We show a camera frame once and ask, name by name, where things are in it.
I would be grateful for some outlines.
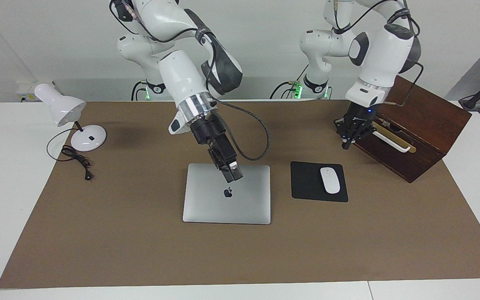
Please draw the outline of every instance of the table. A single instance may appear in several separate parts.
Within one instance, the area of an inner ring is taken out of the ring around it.
[[[45,143],[65,128],[57,128],[41,103],[0,104],[0,274],[27,222],[54,161],[45,155]],[[60,148],[65,137],[53,144]],[[472,119],[444,159],[463,195],[480,221],[480,116]],[[134,298],[338,298],[457,299],[480,295],[478,280],[338,282],[287,285],[216,285],[204,287],[112,287],[0,291],[0,298],[105,298],[117,293]]]

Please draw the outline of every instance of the white handle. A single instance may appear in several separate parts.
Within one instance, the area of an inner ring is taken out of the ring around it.
[[[385,137],[384,135],[382,135],[379,131],[375,131],[373,133],[375,136],[377,136],[379,139],[385,141],[387,144],[391,145],[393,148],[395,148],[396,150],[398,150],[399,152],[402,152],[402,153],[407,153],[411,146],[408,146],[407,148],[402,148],[400,145],[396,144],[395,142],[393,142],[391,139]]]

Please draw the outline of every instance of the laptop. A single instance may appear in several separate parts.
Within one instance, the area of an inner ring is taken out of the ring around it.
[[[244,177],[227,183],[214,165],[188,165],[184,222],[270,224],[270,167],[241,165]]]

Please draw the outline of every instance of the black cable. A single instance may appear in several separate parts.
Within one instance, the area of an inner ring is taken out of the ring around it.
[[[327,100],[331,100],[331,97],[333,97],[333,87],[328,87],[327,89],[331,89],[331,93],[329,94],[329,99],[327,99]]]
[[[286,92],[288,92],[288,95],[290,95],[290,92],[293,92],[293,91],[295,91],[295,89],[287,89],[287,90],[285,90],[285,91],[282,93],[282,95],[280,96],[280,98],[282,99],[282,98],[284,97],[284,94],[285,94]]]
[[[408,9],[408,11],[410,11],[410,9],[408,8],[408,4],[407,4],[406,0],[403,0],[403,5],[405,6],[406,9]],[[412,21],[408,18],[408,17],[410,17],[410,15],[408,15],[406,17],[407,17],[407,20],[408,20],[408,28],[410,28],[410,30],[412,30],[412,32],[415,32],[414,27],[412,27]]]
[[[285,82],[281,83],[280,85],[278,85],[277,87],[275,87],[274,91],[272,92],[272,95],[270,96],[270,99],[273,99],[273,96],[275,95],[275,93],[277,92],[277,90],[278,90],[280,87],[282,87],[282,86],[284,86],[284,85],[286,85],[286,84],[290,84],[290,81],[285,81]]]
[[[408,17],[408,19],[414,24],[416,25],[416,28],[417,28],[417,32],[414,34],[414,36],[419,36],[420,33],[421,33],[421,28],[420,26],[418,25],[418,23],[412,18],[412,17]]]
[[[348,32],[349,30],[351,30],[357,23],[360,22],[360,20],[365,17],[369,12],[371,12],[374,8],[376,8],[377,6],[383,4],[384,2],[388,2],[388,1],[397,1],[397,0],[381,0],[379,2],[377,2],[376,4],[374,4],[372,7],[368,8],[368,10],[362,14],[362,16],[360,16],[356,21],[355,23],[353,23],[353,25],[349,26],[348,28],[346,29],[343,29],[343,28],[340,28],[339,24],[338,24],[338,13],[337,11],[335,11],[335,21],[336,21],[336,24],[337,24],[337,29],[340,30],[341,32],[339,34],[343,34],[344,32]]]
[[[298,78],[295,81],[299,81],[299,79],[301,78],[301,76],[303,76],[303,74],[305,73],[307,68],[308,68],[308,63],[307,63],[307,66],[305,66],[305,69],[303,69],[303,72],[301,72],[301,74],[299,74]]]
[[[137,87],[141,84],[145,84],[145,81],[139,81],[133,86],[133,91],[131,92],[131,101],[135,100],[135,92],[137,90]]]
[[[205,76],[205,88],[208,90],[208,78],[210,77],[210,73],[212,72],[212,68],[214,67],[214,65],[216,64],[216,47],[214,46],[214,43],[211,42],[211,46],[212,46],[212,61],[210,63],[210,69],[208,69],[208,72]]]
[[[403,101],[402,104],[398,104],[398,103],[395,103],[395,102],[384,102],[383,104],[388,104],[388,105],[395,105],[395,106],[399,106],[399,107],[402,107],[402,106],[405,106],[405,104],[407,103],[408,101],[408,97],[410,96],[410,93],[412,91],[412,88],[415,87],[416,83],[418,82],[418,79],[420,79],[421,77],[421,74],[423,74],[423,70],[424,70],[424,67],[421,63],[417,62],[417,61],[414,61],[413,63],[415,63],[416,66],[419,66],[421,68],[420,70],[420,73],[416,76],[416,79],[412,82],[412,85],[410,86],[410,88],[408,89],[408,92],[407,92],[407,95],[405,97],[405,100]]]
[[[236,150],[240,153],[240,155],[242,157],[244,157],[244,159],[247,159],[248,161],[257,161],[257,160],[263,158],[264,156],[266,156],[266,154],[268,154],[268,151],[269,151],[269,148],[270,148],[270,132],[269,132],[266,124],[263,122],[263,120],[261,120],[259,117],[257,117],[255,114],[253,114],[249,110],[245,110],[244,108],[234,106],[232,104],[229,104],[227,102],[223,102],[223,101],[220,101],[220,100],[217,100],[217,99],[214,99],[214,100],[223,104],[223,105],[225,105],[225,106],[229,106],[230,108],[234,108],[235,110],[240,110],[241,112],[252,116],[262,125],[262,127],[264,127],[264,131],[266,133],[266,148],[265,148],[263,154],[261,154],[259,157],[251,158],[251,157],[248,157],[247,155],[245,155],[244,152],[242,151],[242,149],[240,148],[240,146],[238,146],[238,143],[236,142],[236,139],[235,139],[235,137],[234,137],[234,135],[231,131],[231,128],[229,128],[229,126],[227,125],[225,120],[223,118],[221,118],[221,116],[215,110],[212,111],[212,113],[215,114],[220,119],[220,121],[223,123],[223,126],[225,126],[225,130],[227,132],[229,132],[229,136],[231,137],[231,140],[232,140],[233,144],[235,145]]]
[[[77,130],[77,129],[76,128],[70,128],[70,129],[62,131],[62,132],[58,133],[57,135],[55,135],[54,137],[52,137],[49,140],[49,142],[47,143],[47,145],[45,147],[45,150],[47,152],[47,155],[49,155],[50,158],[52,158],[56,161],[60,161],[60,162],[67,162],[67,161],[72,161],[72,160],[78,161],[82,165],[82,167],[84,167],[84,169],[85,169],[84,179],[85,180],[92,180],[94,175],[92,175],[92,173],[88,170],[88,168],[91,167],[92,164],[90,163],[90,161],[88,161],[88,159],[86,159],[86,157],[78,154],[77,150],[75,150],[75,148],[73,148],[72,146],[64,145],[62,150],[61,150],[61,153],[63,155],[69,157],[69,159],[66,159],[66,160],[59,160],[59,159],[53,157],[53,155],[51,155],[51,153],[49,153],[49,144],[51,144],[51,142],[53,142],[53,140],[55,138],[57,138],[59,135],[61,135],[63,133],[67,133],[68,131],[72,131],[72,130]]]
[[[120,21],[120,19],[114,14],[114,12],[112,11],[112,3],[114,2],[114,0],[110,0],[110,3],[109,3],[109,10],[110,10],[110,13],[112,13],[112,15],[118,20],[118,22],[127,29],[127,31],[129,31],[130,33],[132,34],[138,34],[138,33],[135,33],[135,32],[132,32],[124,23],[122,23],[122,21]],[[171,42],[172,40],[175,40],[176,38],[178,38],[181,34],[183,33],[186,33],[186,32],[190,32],[190,31],[197,31],[198,29],[197,28],[187,28],[187,29],[184,29],[182,30],[181,32],[177,33],[175,36],[173,36],[172,38],[169,38],[168,40],[161,40],[159,38],[156,38],[155,36],[153,36],[153,34],[151,34],[151,32],[149,32],[149,30],[147,30],[147,28],[145,27],[145,25],[142,23],[141,19],[139,19],[139,17],[135,17],[135,20],[137,23],[139,23],[141,25],[141,27],[143,28],[143,30],[145,30],[145,32],[149,35],[149,37],[154,40],[155,42],[159,42],[159,43],[167,43],[167,42]]]
[[[144,89],[144,88],[138,89],[137,93],[135,94],[136,101],[138,101],[138,92],[141,92],[141,91],[144,91],[147,93],[147,89]]]

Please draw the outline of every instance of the white computer mouse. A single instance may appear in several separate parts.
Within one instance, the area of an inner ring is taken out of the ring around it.
[[[332,167],[323,167],[320,169],[322,174],[325,191],[329,194],[336,194],[340,191],[340,181],[337,172]]]

